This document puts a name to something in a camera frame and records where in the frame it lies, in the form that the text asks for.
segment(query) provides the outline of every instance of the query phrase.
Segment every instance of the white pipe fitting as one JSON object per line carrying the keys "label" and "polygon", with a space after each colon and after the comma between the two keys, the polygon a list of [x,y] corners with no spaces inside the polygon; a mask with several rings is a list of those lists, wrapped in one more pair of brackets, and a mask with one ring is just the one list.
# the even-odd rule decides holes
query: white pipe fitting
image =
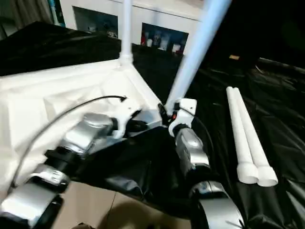
{"label": "white pipe fitting", "polygon": [[133,62],[132,57],[132,0],[123,1],[123,28],[120,62],[122,65]]}
{"label": "white pipe fitting", "polygon": [[255,184],[258,181],[258,171],[253,164],[234,91],[232,87],[227,87],[226,91],[238,160],[237,176],[238,179],[245,184]]}
{"label": "white pipe fitting", "polygon": [[267,157],[238,88],[234,88],[234,96],[238,104],[238,110],[251,151],[252,160],[258,170],[257,184],[263,187],[274,186],[278,183],[275,171],[268,163]]}

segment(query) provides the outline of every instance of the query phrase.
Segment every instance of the pipe end cap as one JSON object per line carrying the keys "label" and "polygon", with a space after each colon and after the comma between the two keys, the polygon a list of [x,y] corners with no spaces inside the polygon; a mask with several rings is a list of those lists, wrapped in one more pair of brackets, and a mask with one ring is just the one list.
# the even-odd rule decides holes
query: pipe end cap
{"label": "pipe end cap", "polygon": [[270,166],[258,167],[258,182],[262,187],[271,187],[277,185],[278,180],[275,171]]}
{"label": "pipe end cap", "polygon": [[237,176],[240,182],[255,184],[258,181],[258,171],[252,163],[241,163],[237,166]]}

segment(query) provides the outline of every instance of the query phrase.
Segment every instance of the cabinet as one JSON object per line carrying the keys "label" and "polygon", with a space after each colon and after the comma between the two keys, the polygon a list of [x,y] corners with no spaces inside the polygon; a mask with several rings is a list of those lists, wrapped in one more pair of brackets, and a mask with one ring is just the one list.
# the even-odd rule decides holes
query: cabinet
{"label": "cabinet", "polygon": [[[134,0],[132,42],[186,54],[202,0]],[[66,26],[122,39],[122,0],[61,0]]]}

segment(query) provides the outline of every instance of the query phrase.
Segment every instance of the white styrofoam block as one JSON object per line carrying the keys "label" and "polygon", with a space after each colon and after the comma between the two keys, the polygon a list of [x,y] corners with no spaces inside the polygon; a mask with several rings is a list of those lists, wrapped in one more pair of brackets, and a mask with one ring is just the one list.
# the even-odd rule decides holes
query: white styrofoam block
{"label": "white styrofoam block", "polygon": [[92,73],[101,74],[108,69],[119,67],[117,60],[79,64],[61,68],[53,68],[30,73],[19,73],[15,75],[2,76],[0,78],[0,91],[44,83],[47,81],[75,77],[76,75],[91,75]]}
{"label": "white styrofoam block", "polygon": [[[41,128],[66,109],[104,95],[135,99],[143,108],[136,119],[148,122],[150,128],[161,125],[157,110],[160,100],[132,64],[120,67],[118,60],[112,60],[1,77],[0,159],[10,163],[1,168],[6,178],[0,179],[0,188],[10,182],[20,155]],[[100,100],[62,118],[34,144],[18,180],[45,159],[44,152],[55,148],[84,113],[111,114],[116,105],[112,101]],[[116,142],[110,138],[107,142],[99,141],[93,151]]]}

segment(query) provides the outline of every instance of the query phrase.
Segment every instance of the black fabric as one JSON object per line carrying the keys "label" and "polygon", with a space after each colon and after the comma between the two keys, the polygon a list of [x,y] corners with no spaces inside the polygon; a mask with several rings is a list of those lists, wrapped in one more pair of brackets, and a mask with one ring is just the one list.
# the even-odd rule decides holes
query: black fabric
{"label": "black fabric", "polygon": [[[133,47],[134,65],[165,102],[181,56]],[[0,75],[115,59],[120,41],[35,23],[0,42]],[[198,100],[193,124],[213,170],[252,229],[305,228],[305,78],[293,69],[242,61],[203,64],[187,97]],[[279,184],[246,185],[237,181],[236,152],[225,88],[239,87]],[[192,203],[183,193],[173,139],[159,127],[111,146],[91,158],[79,181],[120,191],[169,214],[190,217]]]}

